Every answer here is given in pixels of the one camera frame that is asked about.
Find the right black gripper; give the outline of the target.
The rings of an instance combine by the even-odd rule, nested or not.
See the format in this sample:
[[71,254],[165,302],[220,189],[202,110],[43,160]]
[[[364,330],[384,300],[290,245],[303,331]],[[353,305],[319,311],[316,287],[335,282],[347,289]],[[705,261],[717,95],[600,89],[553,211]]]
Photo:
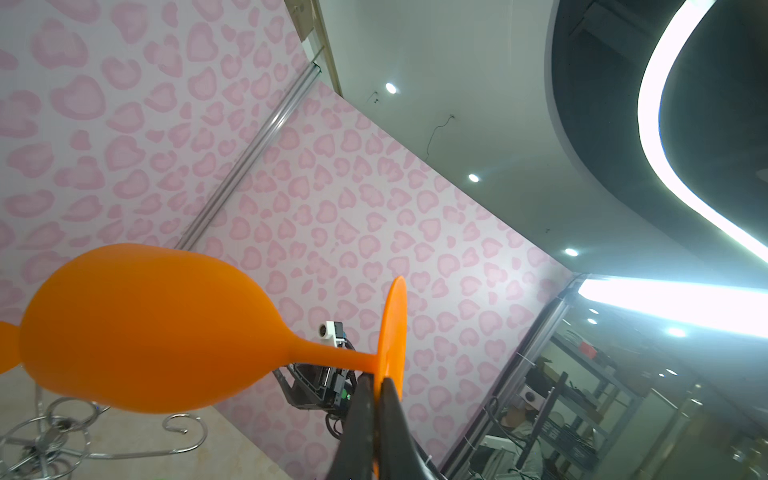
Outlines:
[[289,364],[273,371],[289,405],[300,410],[347,411],[354,393],[354,373],[311,364]]

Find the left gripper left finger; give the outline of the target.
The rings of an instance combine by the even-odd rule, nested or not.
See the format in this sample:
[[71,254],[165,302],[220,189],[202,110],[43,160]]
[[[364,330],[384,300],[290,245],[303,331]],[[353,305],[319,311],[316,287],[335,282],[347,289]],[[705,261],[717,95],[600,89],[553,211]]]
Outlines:
[[363,374],[352,395],[343,434],[327,480],[371,480],[374,464],[373,378]]

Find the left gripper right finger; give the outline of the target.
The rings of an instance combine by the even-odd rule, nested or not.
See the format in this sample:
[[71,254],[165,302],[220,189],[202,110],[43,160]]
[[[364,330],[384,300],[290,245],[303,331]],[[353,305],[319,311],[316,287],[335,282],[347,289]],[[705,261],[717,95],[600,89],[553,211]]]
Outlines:
[[434,478],[408,429],[398,392],[391,378],[383,380],[379,397],[379,478]]

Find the orange wine glass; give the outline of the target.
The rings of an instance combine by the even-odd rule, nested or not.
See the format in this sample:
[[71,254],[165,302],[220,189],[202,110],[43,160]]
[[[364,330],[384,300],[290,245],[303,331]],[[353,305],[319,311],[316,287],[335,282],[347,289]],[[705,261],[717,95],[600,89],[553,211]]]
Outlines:
[[21,363],[20,328],[7,322],[0,322],[0,374],[4,374]]
[[264,290],[218,259],[139,244],[57,269],[21,321],[20,361],[41,387],[149,414],[205,408],[292,363],[361,371],[401,388],[407,287],[393,281],[373,354],[292,332]]

